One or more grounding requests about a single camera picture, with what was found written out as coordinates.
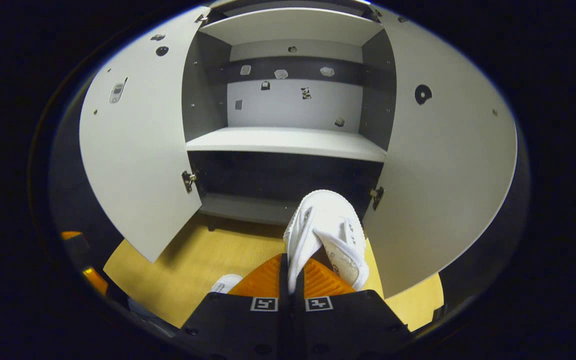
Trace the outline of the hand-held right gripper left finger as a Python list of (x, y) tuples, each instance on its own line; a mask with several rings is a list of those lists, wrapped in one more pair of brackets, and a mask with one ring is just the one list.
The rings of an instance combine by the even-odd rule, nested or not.
[(277, 294), (242, 296), (208, 292), (180, 328), (180, 343), (201, 360), (281, 359), (283, 311), (287, 309), (286, 255), (272, 258)]

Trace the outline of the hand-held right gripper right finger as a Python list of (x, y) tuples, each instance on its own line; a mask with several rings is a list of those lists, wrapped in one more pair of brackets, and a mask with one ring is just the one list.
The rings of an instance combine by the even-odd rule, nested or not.
[(295, 360), (389, 360), (412, 339), (376, 291), (353, 289), (315, 259), (299, 273), (294, 301)]

